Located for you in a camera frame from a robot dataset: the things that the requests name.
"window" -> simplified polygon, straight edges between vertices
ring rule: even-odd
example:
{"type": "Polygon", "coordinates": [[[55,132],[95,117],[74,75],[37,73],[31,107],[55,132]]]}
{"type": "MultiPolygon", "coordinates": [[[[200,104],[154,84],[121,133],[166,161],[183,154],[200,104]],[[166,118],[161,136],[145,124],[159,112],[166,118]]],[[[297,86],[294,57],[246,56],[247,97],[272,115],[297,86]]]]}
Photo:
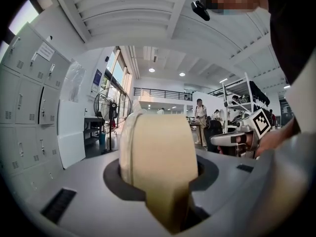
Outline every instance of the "window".
{"type": "Polygon", "coordinates": [[[26,22],[31,23],[38,15],[38,12],[35,10],[30,0],[27,0],[19,12],[15,15],[9,29],[17,35],[26,22]]]}

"dark sleeve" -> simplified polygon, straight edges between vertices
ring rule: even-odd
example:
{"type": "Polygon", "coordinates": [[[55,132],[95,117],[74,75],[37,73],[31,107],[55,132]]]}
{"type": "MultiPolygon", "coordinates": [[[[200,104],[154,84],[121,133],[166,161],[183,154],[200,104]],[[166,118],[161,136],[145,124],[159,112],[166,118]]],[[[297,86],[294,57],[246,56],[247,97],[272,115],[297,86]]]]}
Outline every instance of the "dark sleeve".
{"type": "Polygon", "coordinates": [[[316,46],[314,0],[268,0],[271,43],[288,82],[299,76],[316,46]]]}

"table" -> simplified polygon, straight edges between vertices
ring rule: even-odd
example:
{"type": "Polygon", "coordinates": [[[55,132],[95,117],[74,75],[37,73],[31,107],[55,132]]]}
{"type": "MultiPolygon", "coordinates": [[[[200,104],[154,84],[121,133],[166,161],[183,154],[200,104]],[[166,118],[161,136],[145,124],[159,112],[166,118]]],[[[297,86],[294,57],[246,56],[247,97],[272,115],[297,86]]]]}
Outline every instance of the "table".
{"type": "Polygon", "coordinates": [[[201,141],[201,146],[203,148],[203,142],[202,142],[202,133],[201,133],[201,124],[199,123],[189,123],[189,126],[198,126],[199,129],[199,139],[201,141]]]}

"person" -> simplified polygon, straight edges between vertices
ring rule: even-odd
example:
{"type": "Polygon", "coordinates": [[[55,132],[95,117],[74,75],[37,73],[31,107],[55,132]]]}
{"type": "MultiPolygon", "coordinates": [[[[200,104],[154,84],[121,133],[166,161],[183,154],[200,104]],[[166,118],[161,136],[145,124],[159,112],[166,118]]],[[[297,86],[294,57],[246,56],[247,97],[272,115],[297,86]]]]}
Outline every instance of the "person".
{"type": "Polygon", "coordinates": [[[272,130],[274,130],[276,124],[277,124],[277,119],[276,119],[276,116],[272,113],[272,109],[270,109],[270,115],[271,115],[271,118],[272,118],[272,130]]]}
{"type": "MultiPolygon", "coordinates": [[[[245,13],[260,7],[271,14],[271,44],[289,84],[293,84],[316,47],[315,25],[309,22],[314,13],[314,0],[206,0],[213,12],[245,13]]],[[[284,140],[300,132],[295,118],[277,131],[267,133],[256,151],[275,149],[284,140]]],[[[252,136],[247,137],[247,144],[252,136]]]]}
{"type": "Polygon", "coordinates": [[[164,115],[164,108],[161,108],[157,111],[158,115],[164,115]]]}
{"type": "Polygon", "coordinates": [[[196,107],[196,113],[195,117],[197,122],[200,124],[199,129],[197,127],[197,141],[196,144],[200,144],[201,140],[200,137],[202,137],[202,145],[204,147],[207,147],[205,136],[204,136],[204,131],[203,129],[206,128],[206,117],[207,117],[207,112],[206,112],[206,107],[203,105],[202,99],[197,100],[197,107],[196,107]]]}
{"type": "Polygon", "coordinates": [[[219,113],[219,110],[216,110],[216,111],[214,112],[214,115],[213,115],[213,117],[212,117],[212,120],[218,120],[218,121],[221,121],[221,120],[222,120],[221,114],[219,113]]]}

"hand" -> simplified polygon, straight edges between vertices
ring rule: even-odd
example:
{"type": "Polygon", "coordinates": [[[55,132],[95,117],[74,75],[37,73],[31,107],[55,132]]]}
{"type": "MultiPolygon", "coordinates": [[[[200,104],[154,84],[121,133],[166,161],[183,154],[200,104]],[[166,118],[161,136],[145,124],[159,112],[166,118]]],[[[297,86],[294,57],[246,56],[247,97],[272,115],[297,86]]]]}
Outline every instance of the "hand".
{"type": "MultiPolygon", "coordinates": [[[[252,136],[253,135],[247,134],[246,136],[247,136],[246,145],[248,147],[250,147],[252,144],[252,136]]],[[[259,157],[260,154],[267,149],[277,148],[286,139],[287,139],[287,136],[284,135],[284,131],[282,129],[277,130],[277,131],[268,132],[261,139],[260,147],[256,150],[256,157],[259,157]]],[[[218,150],[220,150],[220,154],[223,154],[220,147],[218,147],[218,150]]]]}

